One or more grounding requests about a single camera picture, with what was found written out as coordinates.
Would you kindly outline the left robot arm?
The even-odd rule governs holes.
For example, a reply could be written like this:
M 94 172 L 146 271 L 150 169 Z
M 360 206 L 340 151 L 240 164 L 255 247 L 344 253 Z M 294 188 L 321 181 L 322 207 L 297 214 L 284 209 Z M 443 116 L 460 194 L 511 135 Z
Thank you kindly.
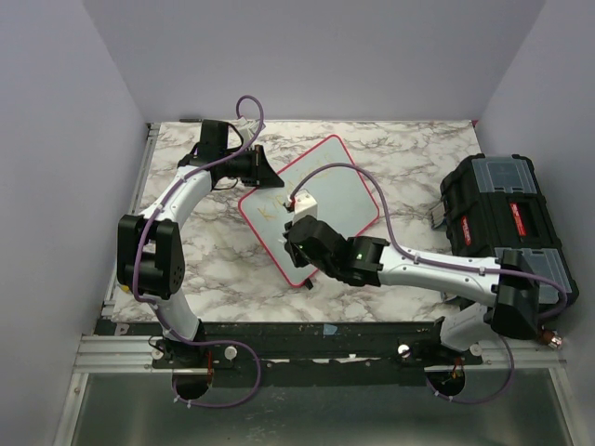
M 116 278 L 136 301 L 148 305 L 165 337 L 177 341 L 175 357 L 199 365 L 206 354 L 201 321 L 181 290 L 185 276 L 181 229 L 192 211 L 223 178 L 257 189 L 281 188 L 284 181 L 256 143 L 263 122 L 237 125 L 205 120 L 199 141 L 177 164 L 164 192 L 138 215 L 122 216 L 117 227 Z

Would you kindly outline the pink framed whiteboard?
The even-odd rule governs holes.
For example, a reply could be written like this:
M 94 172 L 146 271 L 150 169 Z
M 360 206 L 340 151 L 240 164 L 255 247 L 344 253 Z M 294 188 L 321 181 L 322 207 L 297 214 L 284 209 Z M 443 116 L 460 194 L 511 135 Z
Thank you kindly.
M 282 188 L 252 190 L 238 204 L 248 226 L 292 287 L 301 286 L 316 269 L 313 266 L 296 268 L 284 244 L 277 242 L 280 238 L 284 239 L 284 225 L 292 217 L 284 209 L 284 202 L 307 174 L 333 163 L 354 163 L 337 135 L 323 139 L 280 168 L 278 175 L 284 181 Z M 362 234 L 379 218 L 380 209 L 372 191 L 353 169 L 336 167 L 324 170 L 311 178 L 301 190 L 309 191 L 317 201 L 317 217 L 345 238 Z

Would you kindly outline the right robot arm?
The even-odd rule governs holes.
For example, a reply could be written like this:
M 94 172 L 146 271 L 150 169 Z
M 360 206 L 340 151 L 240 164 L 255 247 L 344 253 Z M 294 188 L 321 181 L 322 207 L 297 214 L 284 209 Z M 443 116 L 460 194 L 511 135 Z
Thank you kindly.
M 539 332 L 539 284 L 515 251 L 499 257 L 417 252 L 375 237 L 345 238 L 313 216 L 285 225 L 284 249 L 295 267 L 312 265 L 350 286 L 410 286 L 468 299 L 469 307 L 438 321 L 438 334 L 428 341 L 440 364 L 495 335 L 533 340 Z

